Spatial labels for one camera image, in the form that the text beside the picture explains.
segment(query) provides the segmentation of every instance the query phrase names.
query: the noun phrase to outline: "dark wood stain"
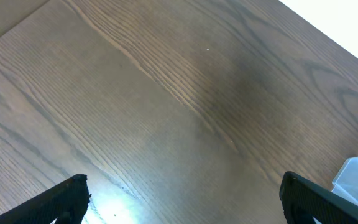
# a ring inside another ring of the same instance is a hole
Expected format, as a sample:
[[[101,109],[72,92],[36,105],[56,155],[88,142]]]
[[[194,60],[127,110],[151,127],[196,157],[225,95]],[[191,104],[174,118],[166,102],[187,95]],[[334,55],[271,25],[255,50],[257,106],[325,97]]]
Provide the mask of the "dark wood stain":
[[[278,1],[49,0],[0,36],[0,213],[84,173],[86,223],[284,223],[283,173],[351,156],[358,60]]]

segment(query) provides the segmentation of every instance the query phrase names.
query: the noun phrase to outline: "white surface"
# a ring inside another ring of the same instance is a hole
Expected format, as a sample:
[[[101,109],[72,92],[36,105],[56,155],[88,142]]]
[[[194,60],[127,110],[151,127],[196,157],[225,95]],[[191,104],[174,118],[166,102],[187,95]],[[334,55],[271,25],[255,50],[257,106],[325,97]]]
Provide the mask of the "white surface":
[[[281,0],[358,58],[358,0]]]

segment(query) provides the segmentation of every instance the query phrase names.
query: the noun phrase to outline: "brown panel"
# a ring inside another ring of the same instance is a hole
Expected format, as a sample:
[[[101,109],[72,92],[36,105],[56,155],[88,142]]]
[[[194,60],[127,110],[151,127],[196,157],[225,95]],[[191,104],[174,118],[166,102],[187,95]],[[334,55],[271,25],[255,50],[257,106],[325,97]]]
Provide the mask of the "brown panel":
[[[0,0],[0,36],[48,0]]]
[[[358,156],[358,60],[278,1],[65,2],[273,185]]]
[[[202,118],[51,0],[0,38],[0,213],[85,173],[89,223],[283,223],[278,187]]]

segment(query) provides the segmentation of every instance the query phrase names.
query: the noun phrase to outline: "brown wooden surface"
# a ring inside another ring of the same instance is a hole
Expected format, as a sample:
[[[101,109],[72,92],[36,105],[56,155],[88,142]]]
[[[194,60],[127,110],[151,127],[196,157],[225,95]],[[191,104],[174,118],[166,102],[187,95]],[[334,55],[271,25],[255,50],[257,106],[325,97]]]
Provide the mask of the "brown wooden surface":
[[[76,174],[85,223],[284,223],[358,156],[358,60],[278,1],[49,0],[0,37],[0,213]]]
[[[0,36],[48,0],[0,0]]]

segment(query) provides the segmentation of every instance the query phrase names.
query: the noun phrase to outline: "wooden table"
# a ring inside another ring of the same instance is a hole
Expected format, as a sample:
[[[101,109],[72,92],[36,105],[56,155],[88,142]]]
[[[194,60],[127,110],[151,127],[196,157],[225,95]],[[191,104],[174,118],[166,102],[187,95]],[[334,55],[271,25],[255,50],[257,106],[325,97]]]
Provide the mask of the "wooden table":
[[[358,59],[277,0],[7,1],[0,214],[84,173],[85,223],[285,223],[358,156]]]

